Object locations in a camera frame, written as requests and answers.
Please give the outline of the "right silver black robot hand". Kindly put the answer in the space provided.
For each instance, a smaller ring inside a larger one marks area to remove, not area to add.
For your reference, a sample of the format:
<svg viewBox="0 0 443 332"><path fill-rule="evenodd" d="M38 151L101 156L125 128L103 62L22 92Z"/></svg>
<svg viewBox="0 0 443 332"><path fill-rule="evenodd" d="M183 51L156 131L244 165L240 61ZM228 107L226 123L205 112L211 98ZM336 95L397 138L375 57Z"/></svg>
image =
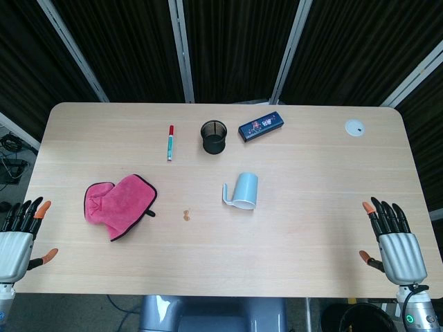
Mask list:
<svg viewBox="0 0 443 332"><path fill-rule="evenodd" d="M398 286L419 284L427 278L421 248L411 232L404 211L396 204L378 201L362 203L378 243L381 260L366 251L359 252L362 260L386 275Z"/></svg>

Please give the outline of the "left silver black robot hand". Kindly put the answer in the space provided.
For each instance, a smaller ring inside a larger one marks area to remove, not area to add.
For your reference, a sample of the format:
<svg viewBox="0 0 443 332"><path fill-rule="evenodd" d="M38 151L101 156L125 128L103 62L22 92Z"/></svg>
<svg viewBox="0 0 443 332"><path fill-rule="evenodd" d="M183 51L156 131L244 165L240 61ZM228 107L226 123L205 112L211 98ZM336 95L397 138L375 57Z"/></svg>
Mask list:
<svg viewBox="0 0 443 332"><path fill-rule="evenodd" d="M15 203L8 211L1 226L1 283L18 282L27 271L50 262L58 253L57 248L49 250L42 257L31 259L34 242L42 225L50 201L42 197L34 201Z"/></svg>

